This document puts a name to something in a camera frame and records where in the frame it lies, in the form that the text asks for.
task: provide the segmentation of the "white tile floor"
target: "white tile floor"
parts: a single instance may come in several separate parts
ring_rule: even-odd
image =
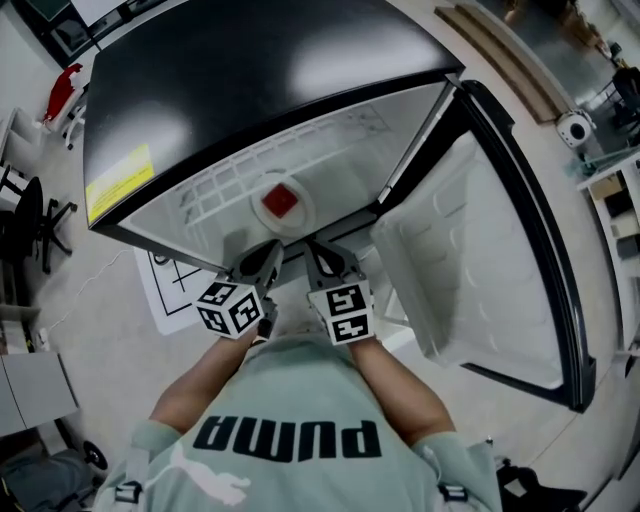
[[[576,415],[466,370],[442,369],[414,357],[415,346],[405,347],[399,358],[442,396],[470,442],[491,435],[498,453],[520,464],[533,464],[543,483],[593,492],[615,465],[614,427],[629,405],[614,400],[624,384],[613,372],[607,373],[617,337],[615,301],[589,206],[576,191],[574,179],[564,172],[572,154],[555,129],[537,126],[497,73],[433,15],[431,1],[392,3],[449,48],[467,66],[464,78],[482,81],[515,120],[514,135],[547,194],[571,257],[589,351],[598,361],[599,388],[589,411]],[[50,328],[75,307],[50,333],[81,408],[69,420],[113,463],[134,424],[149,414],[162,390],[197,360],[211,339],[200,325],[168,337],[158,334],[131,252],[120,254],[75,302],[82,284],[127,247],[87,230],[82,206],[82,142],[67,152],[50,141],[46,155],[38,171],[45,193],[59,200],[72,199],[81,207],[61,229],[73,256],[63,259],[54,250],[54,273],[46,280],[36,271],[29,272],[35,299],[42,307],[38,327]],[[312,318],[305,303],[298,300],[304,286],[301,280],[277,291],[279,328],[289,330],[293,321]]]

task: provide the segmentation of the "open freezer door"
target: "open freezer door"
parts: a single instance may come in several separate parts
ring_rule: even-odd
[[[584,411],[595,360],[575,279],[512,126],[484,86],[460,85],[372,238],[426,357]]]

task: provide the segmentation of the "black office chair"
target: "black office chair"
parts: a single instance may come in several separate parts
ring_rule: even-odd
[[[0,259],[13,264],[19,263],[24,258],[33,255],[34,243],[42,241],[42,271],[49,274],[51,273],[49,265],[50,242],[57,245],[67,256],[72,254],[71,249],[62,245],[54,233],[54,229],[67,210],[75,212],[78,210],[78,205],[69,202],[54,215],[53,210],[58,207],[58,201],[50,199],[45,216],[43,215],[44,199],[40,180],[32,178],[26,188],[20,190],[9,180],[10,173],[11,166],[7,165],[2,180],[0,180],[0,191],[3,187],[7,187],[19,195],[20,200],[14,212],[0,212]]]

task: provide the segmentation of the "green t-shirt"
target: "green t-shirt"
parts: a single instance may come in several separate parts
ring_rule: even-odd
[[[439,485],[460,485],[479,510],[501,510],[486,443],[456,433],[409,448],[386,422],[346,351],[280,339],[250,349],[184,436],[154,421],[132,447],[150,452],[147,509],[441,510]],[[124,482],[120,464],[103,488]]]

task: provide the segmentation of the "red object on shelf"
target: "red object on shelf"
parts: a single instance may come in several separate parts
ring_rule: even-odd
[[[281,219],[298,203],[298,198],[282,183],[279,183],[262,198],[264,207]]]

